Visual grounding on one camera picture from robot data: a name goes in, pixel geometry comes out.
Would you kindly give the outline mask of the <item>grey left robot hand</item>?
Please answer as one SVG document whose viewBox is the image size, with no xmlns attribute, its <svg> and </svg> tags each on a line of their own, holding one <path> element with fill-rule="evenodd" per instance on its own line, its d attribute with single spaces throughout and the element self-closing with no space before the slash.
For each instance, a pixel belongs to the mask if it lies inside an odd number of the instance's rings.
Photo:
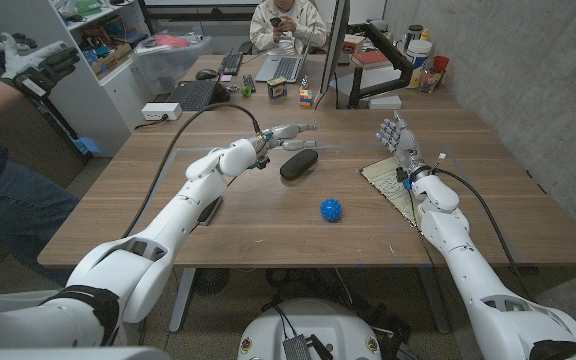
<svg viewBox="0 0 576 360">
<path fill-rule="evenodd" d="M 281 147 L 287 151 L 315 148 L 324 144 L 321 140 L 299 140 L 297 136 L 305 131 L 316 130 L 317 126 L 305 123 L 292 123 L 263 130 L 250 139 L 257 155 L 266 155 L 267 151 Z"/>
</svg>

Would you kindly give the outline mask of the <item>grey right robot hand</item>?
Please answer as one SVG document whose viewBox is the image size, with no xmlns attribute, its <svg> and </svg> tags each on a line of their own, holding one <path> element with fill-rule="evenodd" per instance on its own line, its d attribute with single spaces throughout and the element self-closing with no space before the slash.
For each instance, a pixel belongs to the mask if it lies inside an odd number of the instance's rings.
<svg viewBox="0 0 576 360">
<path fill-rule="evenodd" d="M 419 143 L 399 110 L 394 111 L 393 119 L 383 120 L 376 138 L 392 153 L 410 183 L 430 174 L 431 167 L 424 162 Z"/>
</svg>

